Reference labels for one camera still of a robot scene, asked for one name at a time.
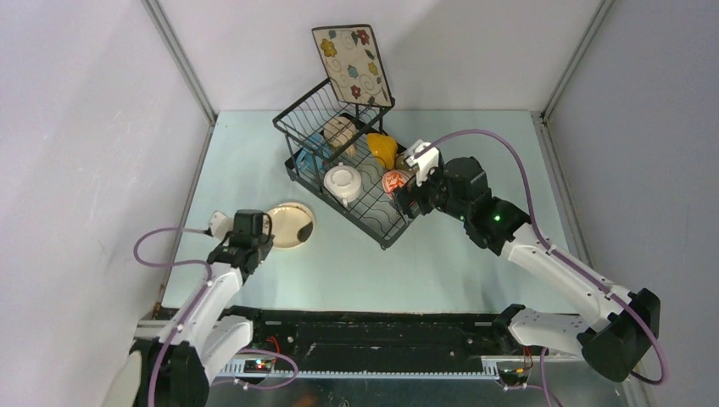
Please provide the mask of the white two-handled soup bowl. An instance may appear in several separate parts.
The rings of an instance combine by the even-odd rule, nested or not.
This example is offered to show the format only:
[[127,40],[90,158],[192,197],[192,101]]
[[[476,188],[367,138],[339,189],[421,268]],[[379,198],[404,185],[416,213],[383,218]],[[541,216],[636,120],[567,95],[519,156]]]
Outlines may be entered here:
[[362,191],[360,173],[343,162],[326,172],[323,183],[327,191],[344,207],[356,200]]

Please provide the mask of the beige saucer plate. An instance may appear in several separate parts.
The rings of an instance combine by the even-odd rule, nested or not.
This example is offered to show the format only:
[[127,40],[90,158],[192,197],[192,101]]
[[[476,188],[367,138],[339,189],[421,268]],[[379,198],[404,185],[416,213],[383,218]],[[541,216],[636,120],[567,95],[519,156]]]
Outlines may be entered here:
[[282,203],[270,209],[267,215],[271,219],[273,248],[276,249],[298,248],[309,241],[315,229],[315,216],[302,203]]

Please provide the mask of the yellow orange bowl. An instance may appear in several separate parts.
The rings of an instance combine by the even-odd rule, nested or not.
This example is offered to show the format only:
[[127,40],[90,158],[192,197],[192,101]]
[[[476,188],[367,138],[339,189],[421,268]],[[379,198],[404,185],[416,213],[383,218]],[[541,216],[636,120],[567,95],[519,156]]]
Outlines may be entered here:
[[398,144],[393,137],[381,133],[368,133],[366,143],[375,159],[386,170],[395,168]]

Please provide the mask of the tan bowl with dark rim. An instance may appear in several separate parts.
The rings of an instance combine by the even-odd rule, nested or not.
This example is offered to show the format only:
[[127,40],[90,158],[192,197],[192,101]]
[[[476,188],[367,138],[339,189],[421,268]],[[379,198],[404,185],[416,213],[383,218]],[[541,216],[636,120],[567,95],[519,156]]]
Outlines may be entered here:
[[408,156],[409,154],[407,151],[399,153],[395,158],[394,169],[411,173],[411,166],[407,163]]

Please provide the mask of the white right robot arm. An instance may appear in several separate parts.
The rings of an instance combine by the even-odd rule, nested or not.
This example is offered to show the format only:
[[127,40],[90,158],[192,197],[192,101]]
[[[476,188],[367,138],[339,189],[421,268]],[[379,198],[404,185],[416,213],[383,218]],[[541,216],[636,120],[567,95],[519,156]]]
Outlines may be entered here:
[[538,346],[580,355],[613,382],[638,377],[634,368],[659,336],[660,299],[649,289],[615,284],[543,237],[527,212],[493,195],[474,158],[451,159],[424,181],[412,176],[393,187],[411,219],[433,210],[461,221],[479,248],[520,266],[566,299],[576,319],[513,304],[495,321],[493,343],[503,354]]

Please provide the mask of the blue floral mug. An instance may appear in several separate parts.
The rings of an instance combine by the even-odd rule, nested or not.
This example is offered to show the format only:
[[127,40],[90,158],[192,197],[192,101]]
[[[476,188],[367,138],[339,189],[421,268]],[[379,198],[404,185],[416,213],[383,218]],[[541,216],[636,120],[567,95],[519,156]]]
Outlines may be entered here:
[[300,171],[318,170],[321,174],[326,171],[329,160],[333,155],[331,147],[325,144],[325,138],[320,133],[313,133],[307,138],[307,142],[312,147],[319,149],[318,153],[313,153],[310,148],[302,148],[297,157],[297,166]]

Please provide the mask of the square floral ceramic plate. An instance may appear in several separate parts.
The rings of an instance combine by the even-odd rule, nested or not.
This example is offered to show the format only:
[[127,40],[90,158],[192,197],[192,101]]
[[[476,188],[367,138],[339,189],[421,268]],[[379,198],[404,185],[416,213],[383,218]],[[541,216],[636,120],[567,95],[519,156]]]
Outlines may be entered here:
[[373,108],[394,106],[370,25],[320,26],[311,34],[338,101]]

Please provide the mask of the orange patterned white bowl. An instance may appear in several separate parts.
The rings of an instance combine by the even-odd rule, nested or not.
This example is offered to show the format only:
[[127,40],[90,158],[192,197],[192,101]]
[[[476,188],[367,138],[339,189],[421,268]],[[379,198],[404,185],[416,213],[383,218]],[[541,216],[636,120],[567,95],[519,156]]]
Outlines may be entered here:
[[394,199],[394,191],[403,187],[412,176],[407,170],[389,170],[382,176],[382,189],[390,199]]

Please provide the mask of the beige ceramic mug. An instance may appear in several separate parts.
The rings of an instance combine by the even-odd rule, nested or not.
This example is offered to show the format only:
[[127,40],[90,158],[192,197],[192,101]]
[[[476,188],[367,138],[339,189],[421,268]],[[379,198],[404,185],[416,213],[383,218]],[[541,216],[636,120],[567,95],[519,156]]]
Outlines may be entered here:
[[351,119],[343,116],[337,116],[329,119],[323,127],[323,137],[335,149],[346,146],[344,154],[353,158],[356,155],[356,148],[351,139],[357,132],[356,125]]

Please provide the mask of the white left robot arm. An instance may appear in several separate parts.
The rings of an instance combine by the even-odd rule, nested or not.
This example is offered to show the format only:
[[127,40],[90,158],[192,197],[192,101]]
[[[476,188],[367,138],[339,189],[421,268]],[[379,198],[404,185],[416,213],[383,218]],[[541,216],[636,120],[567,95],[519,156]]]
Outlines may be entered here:
[[189,262],[203,267],[203,277],[169,321],[131,347],[142,361],[135,406],[202,406],[234,354],[265,348],[264,326],[223,312],[271,251],[272,229],[269,214],[239,209],[232,220],[213,217],[200,230],[219,241],[206,259]]

